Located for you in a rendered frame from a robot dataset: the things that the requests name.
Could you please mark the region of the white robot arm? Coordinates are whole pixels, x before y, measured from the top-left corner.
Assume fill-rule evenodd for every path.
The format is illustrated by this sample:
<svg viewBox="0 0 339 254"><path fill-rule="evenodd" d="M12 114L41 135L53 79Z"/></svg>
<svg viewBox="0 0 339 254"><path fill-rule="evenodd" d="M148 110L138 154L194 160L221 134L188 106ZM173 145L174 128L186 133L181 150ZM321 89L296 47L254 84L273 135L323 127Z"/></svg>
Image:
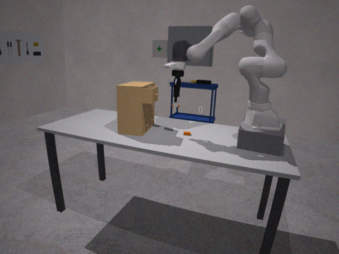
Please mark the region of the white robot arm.
<svg viewBox="0 0 339 254"><path fill-rule="evenodd" d="M246 5L239 15L235 12L230 13L216 23L210 35L199 44L191 45L186 40L175 41L172 62L165 64L164 67L184 70L186 60L201 61L211 47L236 30L247 37L254 37L253 49L261 57L242 58L238 65L239 72L249 84L248 110L244 123L252 129L280 131L282 122L277 112L271 109L272 103L268 101L269 86L259 79L283 77L287 71L287 64L275 52L271 23L261 20L260 17L254 6Z"/></svg>

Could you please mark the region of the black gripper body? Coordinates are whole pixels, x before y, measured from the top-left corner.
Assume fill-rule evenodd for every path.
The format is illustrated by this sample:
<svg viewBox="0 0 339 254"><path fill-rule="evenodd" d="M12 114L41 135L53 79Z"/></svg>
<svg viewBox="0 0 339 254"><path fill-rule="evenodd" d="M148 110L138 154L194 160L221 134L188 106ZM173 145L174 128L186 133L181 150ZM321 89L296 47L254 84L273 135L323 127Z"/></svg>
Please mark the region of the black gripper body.
<svg viewBox="0 0 339 254"><path fill-rule="evenodd" d="M180 77L184 76L184 71L179 71L179 70L174 71L174 70L172 70L172 76L175 76L175 80L177 78L177 82L178 82L178 85L179 85L179 79L180 79Z"/></svg>

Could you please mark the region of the small tan wooden chest of drawers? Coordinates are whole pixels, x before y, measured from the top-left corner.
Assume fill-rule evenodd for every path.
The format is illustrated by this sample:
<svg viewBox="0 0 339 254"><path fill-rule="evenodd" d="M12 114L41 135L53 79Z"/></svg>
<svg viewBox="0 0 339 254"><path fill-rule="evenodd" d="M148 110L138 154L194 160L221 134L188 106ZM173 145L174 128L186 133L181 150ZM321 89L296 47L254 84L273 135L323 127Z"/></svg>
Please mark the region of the small tan wooden chest of drawers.
<svg viewBox="0 0 339 254"><path fill-rule="evenodd" d="M151 84L155 82L132 81L117 85L118 134L143 136L142 88Z"/></svg>

